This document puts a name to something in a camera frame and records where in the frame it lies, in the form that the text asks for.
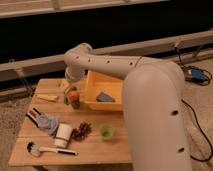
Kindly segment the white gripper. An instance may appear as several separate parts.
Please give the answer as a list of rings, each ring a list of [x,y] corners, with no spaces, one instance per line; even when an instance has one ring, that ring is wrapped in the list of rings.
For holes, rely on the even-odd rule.
[[[70,82],[71,87],[77,87],[77,81],[84,76],[84,71],[80,68],[67,67],[65,69],[65,78]],[[69,83],[62,79],[59,84],[59,88],[64,90],[69,86]]]

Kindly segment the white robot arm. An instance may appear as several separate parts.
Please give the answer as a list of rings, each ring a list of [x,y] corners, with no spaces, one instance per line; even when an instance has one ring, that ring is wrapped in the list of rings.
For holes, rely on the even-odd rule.
[[[123,81],[133,171],[192,171],[181,108],[185,78],[179,65],[144,56],[96,55],[87,43],[68,50],[64,62],[71,82],[86,70]]]

